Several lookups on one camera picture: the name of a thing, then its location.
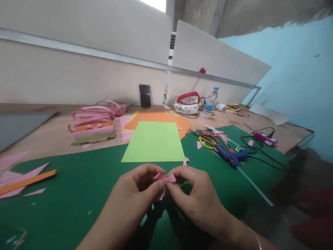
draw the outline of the hand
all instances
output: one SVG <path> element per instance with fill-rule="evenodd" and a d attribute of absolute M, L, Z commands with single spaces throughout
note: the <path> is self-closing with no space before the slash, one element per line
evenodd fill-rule
<path fill-rule="evenodd" d="M 233 216 L 223 207 L 213 183 L 205 171 L 189 166 L 172 169 L 167 176 L 174 174 L 178 184 L 189 180 L 193 185 L 190 195 L 186 195 L 175 183 L 167 183 L 172 198 L 190 220 L 210 235 L 224 240 L 231 231 Z"/>
<path fill-rule="evenodd" d="M 123 174 L 114 185 L 96 223 L 77 249 L 120 249 L 134 233 L 153 200 L 161 196 L 165 170 L 143 164 Z"/>

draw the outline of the white partition board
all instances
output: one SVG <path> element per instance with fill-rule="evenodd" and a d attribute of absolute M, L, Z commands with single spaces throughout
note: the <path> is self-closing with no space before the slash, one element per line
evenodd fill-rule
<path fill-rule="evenodd" d="M 205 68 L 207 74 L 253 85 L 257 85 L 271 68 L 182 21 L 178 21 L 177 25 L 172 66 L 197 72 L 200 68 Z M 174 103 L 181 94 L 191 92 L 196 80 L 197 78 L 194 77 L 171 73 L 167 103 Z M 219 101 L 223 103 L 240 103 L 252 90 L 247 87 L 200 79 L 195 91 L 200 96 L 207 97 L 213 87 L 219 87 L 219 85 L 222 88 L 219 91 Z"/>
<path fill-rule="evenodd" d="M 94 104 L 103 99 L 140 103 L 139 84 L 163 103 L 164 70 L 0 40 L 0 102 Z"/>
<path fill-rule="evenodd" d="M 138 0 L 1 0 L 0 27 L 163 64 L 172 31 Z"/>

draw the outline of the smartphone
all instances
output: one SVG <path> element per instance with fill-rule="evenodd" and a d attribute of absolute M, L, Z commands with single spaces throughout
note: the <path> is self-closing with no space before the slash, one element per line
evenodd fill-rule
<path fill-rule="evenodd" d="M 150 85 L 139 84 L 140 102 L 142 108 L 150 108 Z"/>

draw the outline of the bangle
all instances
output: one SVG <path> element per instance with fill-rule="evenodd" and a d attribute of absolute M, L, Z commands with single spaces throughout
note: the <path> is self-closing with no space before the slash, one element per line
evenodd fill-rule
<path fill-rule="evenodd" d="M 252 229 L 251 229 L 249 226 L 247 226 L 247 227 L 251 230 L 251 232 L 252 232 L 253 235 L 255 236 L 255 238 L 256 238 L 256 240 L 257 240 L 257 242 L 258 242 L 258 245 L 259 245 L 259 249 L 262 250 L 258 237 L 256 236 L 256 234 L 252 231 Z"/>

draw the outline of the orange paper sheet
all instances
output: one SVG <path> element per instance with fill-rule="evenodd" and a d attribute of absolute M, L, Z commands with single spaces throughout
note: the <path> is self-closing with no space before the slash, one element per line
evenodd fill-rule
<path fill-rule="evenodd" d="M 181 116 L 175 116 L 165 111 L 140 111 L 129 123 L 127 123 L 124 129 L 135 130 L 139 121 L 146 122 L 175 122 L 177 127 L 182 128 L 179 132 L 180 139 L 183 139 L 187 131 L 192 127 L 193 122 L 186 120 Z"/>
<path fill-rule="evenodd" d="M 41 181 L 41 180 L 43 180 L 45 178 L 48 178 L 48 177 L 50 177 L 52 175 L 55 175 L 56 173 L 57 173 L 57 170 L 55 169 L 55 170 L 46 172 L 44 174 L 37 175 L 35 177 L 31 177 L 29 179 L 26 179 L 26 180 L 23 180 L 23 181 L 20 181 L 20 182 L 9 184 L 7 186 L 4 186 L 4 187 L 0 188 L 0 195 L 8 193 L 10 191 L 13 191 L 15 189 L 18 189 L 18 188 L 30 185 L 32 183 Z"/>

